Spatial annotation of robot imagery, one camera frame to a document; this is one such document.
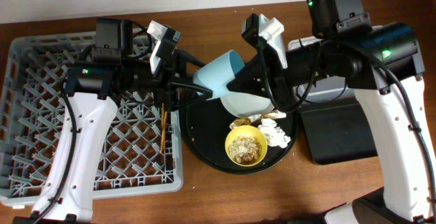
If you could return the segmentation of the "wooden chopstick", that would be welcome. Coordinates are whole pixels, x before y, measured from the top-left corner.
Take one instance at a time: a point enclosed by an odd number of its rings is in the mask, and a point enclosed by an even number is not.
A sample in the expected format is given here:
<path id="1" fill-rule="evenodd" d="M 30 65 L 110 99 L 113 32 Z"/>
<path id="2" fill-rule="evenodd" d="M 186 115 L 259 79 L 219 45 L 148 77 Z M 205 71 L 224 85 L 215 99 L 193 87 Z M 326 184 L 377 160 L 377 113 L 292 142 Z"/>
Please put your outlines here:
<path id="1" fill-rule="evenodd" d="M 160 153 L 164 153 L 165 127 L 166 127 L 166 111 L 165 111 L 164 103 L 162 103 L 162 105 L 161 105 L 161 142 L 160 142 Z"/>
<path id="2" fill-rule="evenodd" d="M 164 151 L 166 149 L 166 125 L 167 125 L 167 119 L 168 119 L 168 111 L 164 111 L 163 118 L 162 118 L 162 126 L 161 126 L 161 148 L 160 153 L 164 154 Z"/>

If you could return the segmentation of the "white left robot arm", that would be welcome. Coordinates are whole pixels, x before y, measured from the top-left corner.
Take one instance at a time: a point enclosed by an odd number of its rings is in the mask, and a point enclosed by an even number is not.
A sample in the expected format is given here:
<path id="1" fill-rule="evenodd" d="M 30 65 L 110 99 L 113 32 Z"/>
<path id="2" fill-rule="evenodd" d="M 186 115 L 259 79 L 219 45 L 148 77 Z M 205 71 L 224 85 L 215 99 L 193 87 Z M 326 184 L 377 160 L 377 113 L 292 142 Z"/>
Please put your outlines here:
<path id="1" fill-rule="evenodd" d="M 46 184 L 31 215 L 15 217 L 15 223 L 91 222 L 99 158 L 123 93 L 152 93 L 163 118 L 211 98 L 210 89 L 187 75 L 188 63 L 201 67 L 202 62 L 177 48 L 178 31 L 154 21 L 140 27 L 149 44 L 134 55 L 135 25 L 132 20 L 97 20 L 95 42 L 61 81 L 65 115 Z"/>

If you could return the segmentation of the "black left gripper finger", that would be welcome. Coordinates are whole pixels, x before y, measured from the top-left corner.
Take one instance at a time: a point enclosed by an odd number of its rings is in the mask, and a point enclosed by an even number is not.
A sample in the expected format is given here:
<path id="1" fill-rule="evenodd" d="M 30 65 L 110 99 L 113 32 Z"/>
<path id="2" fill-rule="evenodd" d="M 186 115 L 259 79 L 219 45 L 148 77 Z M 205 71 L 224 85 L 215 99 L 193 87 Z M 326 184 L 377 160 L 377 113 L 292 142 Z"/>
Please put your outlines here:
<path id="1" fill-rule="evenodd" d="M 179 63 L 184 63 L 184 64 L 191 63 L 197 67 L 200 67 L 200 68 L 202 68 L 206 65 L 204 62 L 197 59 L 193 55 L 189 54 L 185 50 L 178 50 L 178 59 L 179 59 Z"/>
<path id="2" fill-rule="evenodd" d="M 177 111 L 210 99 L 213 92 L 192 82 L 171 82 L 166 91 L 166 110 Z"/>

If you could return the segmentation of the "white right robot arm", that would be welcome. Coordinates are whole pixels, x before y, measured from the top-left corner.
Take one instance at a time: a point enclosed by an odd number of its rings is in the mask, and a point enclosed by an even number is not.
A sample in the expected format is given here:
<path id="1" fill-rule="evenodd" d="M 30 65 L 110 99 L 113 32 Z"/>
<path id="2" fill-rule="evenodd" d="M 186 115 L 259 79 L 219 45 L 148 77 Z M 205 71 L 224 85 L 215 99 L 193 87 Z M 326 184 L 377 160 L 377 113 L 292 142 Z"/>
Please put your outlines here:
<path id="1" fill-rule="evenodd" d="M 373 27 L 361 0 L 307 0 L 316 42 L 285 51 L 283 25 L 250 15 L 243 39 L 254 58 L 228 89 L 268 98 L 290 113 L 304 102 L 294 87 L 345 78 L 369 122 L 384 185 L 322 215 L 324 223 L 433 223 L 435 151 L 424 111 L 424 64 L 408 25 Z"/>

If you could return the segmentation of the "light blue cup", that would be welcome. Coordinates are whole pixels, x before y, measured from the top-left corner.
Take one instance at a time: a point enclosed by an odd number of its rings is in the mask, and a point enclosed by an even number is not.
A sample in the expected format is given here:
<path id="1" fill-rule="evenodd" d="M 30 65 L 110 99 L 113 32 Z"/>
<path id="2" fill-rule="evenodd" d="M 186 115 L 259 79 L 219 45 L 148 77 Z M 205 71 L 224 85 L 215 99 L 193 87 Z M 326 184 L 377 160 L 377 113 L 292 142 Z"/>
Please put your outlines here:
<path id="1" fill-rule="evenodd" d="M 228 90 L 227 84 L 235 79 L 236 74 L 244 66 L 240 55 L 234 50 L 229 50 L 200 68 L 193 75 L 193 82 L 210 89 L 213 92 L 211 99 L 225 97 L 233 93 Z"/>

